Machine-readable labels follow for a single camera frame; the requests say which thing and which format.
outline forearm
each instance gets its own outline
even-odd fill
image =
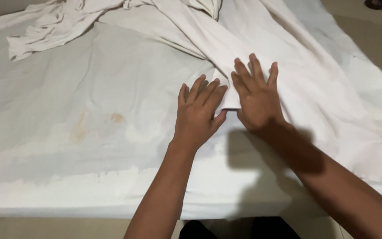
[[[382,196],[291,126],[264,132],[318,204],[355,238],[382,238]]]
[[[195,152],[172,141],[150,188],[125,235],[131,238],[170,238],[180,217]]]

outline bed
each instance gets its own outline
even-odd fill
[[[285,3],[382,126],[379,68],[318,0]],[[0,29],[0,216],[131,218],[173,136],[172,99],[213,64],[98,22],[65,46],[10,61],[5,37],[39,14],[0,18],[10,25]],[[382,179],[368,183],[382,194]],[[229,112],[196,155],[181,218],[296,214],[324,212]]]

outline hand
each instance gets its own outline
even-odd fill
[[[178,96],[178,117],[176,119],[173,142],[179,142],[194,153],[225,122],[226,111],[213,118],[216,108],[222,101],[227,86],[219,86],[219,79],[211,82],[200,94],[201,84],[206,79],[200,76],[193,84],[188,99],[185,100],[186,84],[182,84]]]
[[[241,109],[237,111],[237,115],[250,132],[263,138],[264,129],[268,125],[288,125],[281,111],[276,88],[278,63],[272,64],[269,79],[265,82],[256,55],[251,54],[249,58],[253,75],[250,75],[239,58],[235,59],[235,68],[238,73],[231,73],[241,103]]]

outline dark pants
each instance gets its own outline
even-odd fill
[[[182,228],[179,239],[217,239],[200,221],[189,221]],[[254,219],[252,239],[300,239],[300,236],[280,217],[263,216]]]

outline floor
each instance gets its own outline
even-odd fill
[[[340,27],[382,69],[382,11],[366,8],[363,0],[321,1]],[[352,238],[330,217],[285,220],[302,239]],[[205,220],[203,223],[219,238],[246,238],[251,219]],[[0,239],[122,238],[128,224],[129,220],[115,219],[0,218]],[[178,238],[183,224],[178,221],[172,238]]]

